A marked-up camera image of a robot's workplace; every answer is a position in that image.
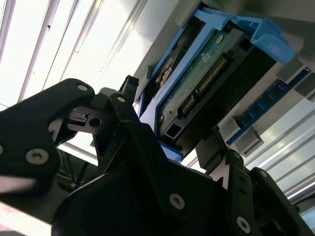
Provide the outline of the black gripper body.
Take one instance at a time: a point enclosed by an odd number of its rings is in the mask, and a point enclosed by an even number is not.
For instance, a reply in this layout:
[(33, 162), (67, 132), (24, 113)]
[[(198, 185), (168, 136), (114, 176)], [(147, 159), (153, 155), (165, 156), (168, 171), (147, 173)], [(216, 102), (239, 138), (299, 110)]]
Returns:
[(54, 236), (227, 236), (224, 190), (204, 174), (174, 167), (190, 202), (180, 221), (162, 213), (152, 188), (131, 167), (117, 168), (73, 192), (60, 205)]

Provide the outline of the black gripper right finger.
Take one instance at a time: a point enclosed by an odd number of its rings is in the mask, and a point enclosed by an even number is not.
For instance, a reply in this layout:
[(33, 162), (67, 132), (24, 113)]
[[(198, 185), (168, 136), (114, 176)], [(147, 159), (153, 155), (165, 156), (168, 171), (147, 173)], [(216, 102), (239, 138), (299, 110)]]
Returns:
[(305, 222), (271, 176), (248, 170), (218, 128), (201, 133), (195, 148), (206, 174), (226, 190), (226, 219), (238, 236), (303, 236)]

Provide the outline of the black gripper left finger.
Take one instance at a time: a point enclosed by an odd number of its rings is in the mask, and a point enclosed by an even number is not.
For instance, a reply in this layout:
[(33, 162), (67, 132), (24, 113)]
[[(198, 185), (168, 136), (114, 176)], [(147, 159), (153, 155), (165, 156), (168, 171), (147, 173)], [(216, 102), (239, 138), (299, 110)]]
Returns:
[(119, 91), (66, 79), (0, 114), (0, 192), (46, 192), (60, 166), (57, 147), (78, 132), (93, 135), (98, 178), (131, 167), (147, 180), (163, 214), (187, 217), (190, 202), (175, 181), (173, 165), (151, 128), (132, 107), (138, 79), (128, 76)]

